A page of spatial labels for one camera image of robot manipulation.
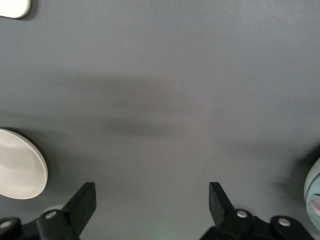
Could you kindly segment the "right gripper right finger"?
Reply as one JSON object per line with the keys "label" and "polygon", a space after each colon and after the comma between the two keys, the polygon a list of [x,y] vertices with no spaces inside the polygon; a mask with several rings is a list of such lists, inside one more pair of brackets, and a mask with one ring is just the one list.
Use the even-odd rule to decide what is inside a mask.
{"label": "right gripper right finger", "polygon": [[247,210],[235,208],[219,182],[209,183],[209,211],[214,226],[202,240],[251,240],[255,217]]}

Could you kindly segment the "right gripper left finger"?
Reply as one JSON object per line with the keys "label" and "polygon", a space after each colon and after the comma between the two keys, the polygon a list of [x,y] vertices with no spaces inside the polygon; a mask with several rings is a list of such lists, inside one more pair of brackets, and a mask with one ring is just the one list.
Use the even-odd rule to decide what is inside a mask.
{"label": "right gripper left finger", "polygon": [[78,240],[97,207],[96,185],[86,182],[62,207],[36,219],[41,240]]}

